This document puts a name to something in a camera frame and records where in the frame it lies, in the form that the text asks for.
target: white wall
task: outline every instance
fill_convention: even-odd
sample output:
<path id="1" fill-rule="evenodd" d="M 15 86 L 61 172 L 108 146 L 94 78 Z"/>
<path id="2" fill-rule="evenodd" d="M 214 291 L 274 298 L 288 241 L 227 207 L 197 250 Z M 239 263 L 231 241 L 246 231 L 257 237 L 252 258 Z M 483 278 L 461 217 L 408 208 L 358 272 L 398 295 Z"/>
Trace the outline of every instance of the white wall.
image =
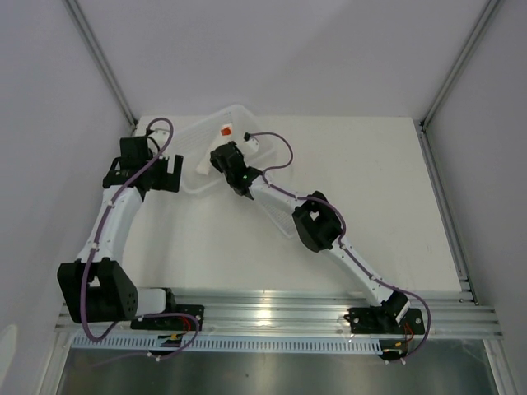
<path id="1" fill-rule="evenodd" d="M 19 327 L 5 394 L 35 389 L 62 296 L 56 267 L 86 240 L 126 132 L 58 0 L 0 13 L 0 332 Z"/>
<path id="2" fill-rule="evenodd" d="M 432 124 L 482 302 L 496 306 L 527 391 L 527 2 L 507 0 Z"/>
<path id="3" fill-rule="evenodd" d="M 137 115 L 425 114 L 486 0 L 81 0 Z"/>

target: red object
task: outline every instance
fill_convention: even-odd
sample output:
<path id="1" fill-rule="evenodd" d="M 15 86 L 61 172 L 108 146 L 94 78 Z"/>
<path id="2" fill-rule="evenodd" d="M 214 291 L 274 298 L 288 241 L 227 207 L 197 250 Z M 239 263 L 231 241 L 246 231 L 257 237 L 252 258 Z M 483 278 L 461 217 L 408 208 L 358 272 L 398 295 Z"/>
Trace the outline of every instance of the red object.
<path id="1" fill-rule="evenodd" d="M 232 133 L 231 128 L 223 128 L 221 131 L 222 136 L 230 136 Z"/>

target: metal floor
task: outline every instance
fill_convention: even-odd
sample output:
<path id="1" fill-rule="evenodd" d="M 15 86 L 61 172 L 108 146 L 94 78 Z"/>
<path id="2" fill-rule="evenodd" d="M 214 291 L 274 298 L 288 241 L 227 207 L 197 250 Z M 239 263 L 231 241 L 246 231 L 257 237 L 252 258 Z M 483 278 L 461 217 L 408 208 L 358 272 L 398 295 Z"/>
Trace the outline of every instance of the metal floor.
<path id="1" fill-rule="evenodd" d="M 126 351 L 71 349 L 59 394 L 497 395 L 481 341 L 430 341 L 406 366 L 376 356 L 184 352 L 91 365 Z"/>

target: black bracket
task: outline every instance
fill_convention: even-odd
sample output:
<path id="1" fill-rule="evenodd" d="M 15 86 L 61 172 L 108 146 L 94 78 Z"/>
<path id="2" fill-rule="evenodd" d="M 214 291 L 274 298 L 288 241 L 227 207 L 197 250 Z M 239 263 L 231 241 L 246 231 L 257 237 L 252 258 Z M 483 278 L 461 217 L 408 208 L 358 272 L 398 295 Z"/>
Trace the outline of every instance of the black bracket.
<path id="1" fill-rule="evenodd" d="M 235 142 L 228 142 L 212 151 L 211 165 L 225 175 L 227 183 L 238 195 L 253 200 L 249 187 L 262 172 L 245 165 L 244 156 Z"/>
<path id="2" fill-rule="evenodd" d="M 119 140 L 121 156 L 113 160 L 110 170 L 103 179 L 103 188 L 124 184 L 153 157 L 148 148 L 149 138 L 148 136 L 137 136 L 123 137 Z M 172 172 L 168 171 L 168 164 L 168 158 L 163 157 L 156 160 L 131 186 L 138 189 L 143 199 L 150 189 L 179 192 L 183 156 L 174 156 Z"/>
<path id="3" fill-rule="evenodd" d="M 425 325 L 420 309 L 408 309 L 400 323 L 385 319 L 381 307 L 354 307 L 348 310 L 344 319 L 350 323 L 353 334 L 357 335 L 401 335 L 405 334 L 407 324 L 414 335 L 423 335 Z"/>
<path id="4" fill-rule="evenodd" d="M 85 263 L 63 263 L 57 279 L 74 323 L 81 322 L 81 283 Z M 90 286 L 95 277 L 99 286 Z M 138 309 L 138 291 L 123 268 L 108 258 L 93 262 L 88 273 L 86 316 L 88 323 L 128 321 Z"/>
<path id="5" fill-rule="evenodd" d="M 176 304 L 174 294 L 170 289 L 165 289 L 166 292 L 166 307 L 163 313 L 185 313 L 194 316 L 199 322 L 198 331 L 202 330 L 203 318 L 205 314 L 205 307 L 200 304 Z M 196 327 L 194 321 L 189 319 L 191 328 L 188 328 L 185 321 L 181 317 L 165 317 L 165 318 L 143 318 L 141 321 L 134 319 L 131 324 L 131 329 L 147 330 L 147 331 L 195 331 Z"/>
<path id="6" fill-rule="evenodd" d="M 319 191 L 309 196 L 328 201 Z M 320 202 L 307 200 L 295 208 L 292 216 L 301 242 L 315 253 L 323 249 L 331 249 L 333 242 L 342 232 L 335 212 Z"/>

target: cable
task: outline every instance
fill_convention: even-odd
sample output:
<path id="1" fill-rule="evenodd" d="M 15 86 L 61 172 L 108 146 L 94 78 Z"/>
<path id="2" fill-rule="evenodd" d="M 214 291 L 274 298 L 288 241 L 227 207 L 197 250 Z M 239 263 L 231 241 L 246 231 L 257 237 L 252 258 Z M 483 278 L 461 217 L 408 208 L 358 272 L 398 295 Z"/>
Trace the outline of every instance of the cable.
<path id="1" fill-rule="evenodd" d="M 157 148 L 157 152 L 161 151 L 161 148 L 159 147 L 159 144 L 157 144 L 157 141 L 154 137 L 147 136 L 147 139 L 154 143 L 154 146 Z"/>
<path id="2" fill-rule="evenodd" d="M 177 356 L 179 353 L 181 353 L 186 348 L 189 348 L 190 346 L 192 346 L 192 344 L 194 343 L 194 340 L 196 340 L 196 337 L 198 337 L 199 321 L 198 321 L 197 318 L 195 318 L 191 314 L 186 314 L 186 313 L 158 313 L 158 314 L 145 314 L 143 317 L 144 318 L 181 317 L 181 318 L 184 318 L 184 319 L 188 318 L 188 319 L 194 321 L 194 323 L 196 325 L 196 330 L 194 331 L 194 334 L 192 335 L 192 337 L 190 338 L 190 340 L 188 342 L 186 342 L 183 346 L 180 346 L 176 350 L 172 351 L 170 354 L 154 355 L 154 354 L 152 354 L 151 351 L 148 351 L 146 354 L 145 354 L 144 351 L 134 351 L 134 352 L 129 352 L 129 353 L 122 354 L 122 355 L 117 355 L 114 358 L 110 358 L 108 360 L 103 360 L 102 362 L 98 362 L 96 364 L 93 364 L 91 367 L 92 368 L 98 368 L 98 367 L 100 367 L 102 365 L 107 365 L 109 363 L 115 362 L 116 360 L 123 360 L 125 358 L 130 358 L 132 356 L 147 356 L 148 358 L 154 358 L 156 362 L 159 362 L 159 361 L 162 361 L 162 360 L 169 360 L 170 358 L 174 358 L 175 356 Z"/>
<path id="3" fill-rule="evenodd" d="M 102 216 L 100 218 L 99 225 L 96 228 L 96 234 L 95 234 L 95 237 L 93 239 L 93 245 L 92 245 L 92 247 L 90 249 L 90 253 L 88 254 L 88 259 L 86 260 L 86 265 L 84 266 L 84 272 L 82 273 L 82 281 L 81 281 L 81 324 L 82 324 L 82 329 L 84 330 L 84 333 L 86 334 L 86 337 L 88 339 L 90 339 L 92 342 L 100 342 L 103 339 L 105 339 L 105 337 L 108 336 L 108 334 L 115 327 L 115 325 L 117 325 L 117 322 L 112 323 L 105 330 L 105 332 L 102 335 L 100 335 L 99 337 L 95 336 L 90 331 L 90 327 L 88 326 L 87 313 L 86 313 L 86 291 L 87 291 L 87 288 L 88 288 L 88 274 L 90 272 L 90 267 L 91 267 L 91 264 L 93 263 L 93 258 L 95 257 L 96 251 L 97 251 L 97 249 L 99 247 L 99 241 L 100 241 L 100 236 L 102 234 L 102 230 L 104 229 L 105 223 L 108 220 L 108 216 L 110 215 L 110 212 L 111 212 L 112 208 L 114 207 L 115 200 L 117 200 L 119 195 L 131 183 L 133 183 L 136 179 L 138 179 L 138 177 L 140 177 L 141 174 L 143 174 L 145 171 L 147 171 L 148 168 L 150 168 L 150 166 L 152 166 L 156 162 L 156 160 L 159 159 L 161 154 L 169 146 L 170 141 L 172 140 L 172 137 L 174 136 L 174 125 L 167 118 L 154 118 L 148 124 L 147 132 L 151 130 L 152 125 L 154 123 L 157 123 L 157 122 L 160 122 L 160 121 L 164 121 L 164 122 L 168 123 L 169 129 L 170 129 L 168 139 L 166 140 L 165 144 L 163 144 L 163 147 L 161 147 L 161 149 L 136 174 L 134 174 L 123 185 L 121 185 L 121 187 L 117 190 L 117 192 L 114 194 L 114 196 L 108 202 L 108 206 L 106 206 L 106 209 L 105 209 L 105 211 L 103 212 L 103 214 L 102 214 Z"/>
<path id="4" fill-rule="evenodd" d="M 289 157 L 289 161 L 285 164 L 285 165 L 279 165 L 279 166 L 270 166 L 268 167 L 267 169 L 264 169 L 263 172 L 262 172 L 262 179 L 263 181 L 270 187 L 270 188 L 273 188 L 274 190 L 280 192 L 280 193 L 283 193 L 285 194 L 286 196 L 290 197 L 290 198 L 294 198 L 294 199 L 297 199 L 297 200 L 301 200 L 301 201 L 312 201 L 312 202 L 317 202 L 317 203 L 320 203 L 320 204 L 323 204 L 324 206 L 326 207 L 329 207 L 331 210 L 333 210 L 333 212 L 335 213 L 335 215 L 338 217 L 338 220 L 340 221 L 340 224 L 342 226 L 342 231 L 340 233 L 340 236 L 338 237 L 338 245 L 340 246 L 340 248 L 347 254 L 347 256 L 373 281 L 375 281 L 377 284 L 379 284 L 380 286 L 383 286 L 384 288 L 388 288 L 389 290 L 395 290 L 397 292 L 401 292 L 405 295 L 408 295 L 408 296 L 412 296 L 414 299 L 417 299 L 421 304 L 422 306 L 425 308 L 425 310 L 427 311 L 427 327 L 425 329 L 425 334 L 424 336 L 422 337 L 422 340 L 419 342 L 419 344 L 417 345 L 417 347 L 415 347 L 410 353 L 408 353 L 406 355 L 406 357 L 408 358 L 410 355 L 414 354 L 417 350 L 419 350 L 422 345 L 427 341 L 428 339 L 428 336 L 430 335 L 430 329 L 431 329 L 431 311 L 430 311 L 430 307 L 428 306 L 428 303 L 419 295 L 415 294 L 414 292 L 411 292 L 409 290 L 403 290 L 401 288 L 398 288 L 397 286 L 392 286 L 382 280 L 379 280 L 377 278 L 375 278 L 373 276 L 373 273 L 371 273 L 370 271 L 368 271 L 368 269 L 366 269 L 364 267 L 364 265 L 361 264 L 361 262 L 355 257 L 355 255 L 352 254 L 352 252 L 348 249 L 348 247 L 346 245 L 344 245 L 344 243 L 342 242 L 343 240 L 343 237 L 344 235 L 346 234 L 346 230 L 347 230 L 347 227 L 346 227 L 346 221 L 344 220 L 344 217 L 343 215 L 340 213 L 340 211 L 335 207 L 333 206 L 331 203 L 329 202 L 326 202 L 325 200 L 323 199 L 318 199 L 317 197 L 312 197 L 312 196 L 302 196 L 302 197 L 298 197 L 296 196 L 294 193 L 291 193 L 289 191 L 287 191 L 286 189 L 283 189 L 283 188 L 280 188 L 272 183 L 270 183 L 268 181 L 268 179 L 265 177 L 266 173 L 269 171 L 269 170 L 279 170 L 279 169 L 285 169 L 286 167 L 288 167 L 292 162 L 293 162 L 293 150 L 292 150 L 292 147 L 291 147 L 291 144 L 289 144 L 289 142 L 283 137 L 283 136 L 280 136 L 279 134 L 275 133 L 275 132 L 259 132 L 259 133 L 254 133 L 254 134 L 250 134 L 250 136 L 265 136 L 265 135 L 269 135 L 269 136 L 275 136 L 275 137 L 278 137 L 280 140 L 282 140 L 286 146 L 287 146 L 287 149 L 289 150 L 289 154 L 290 154 L 290 157 Z"/>

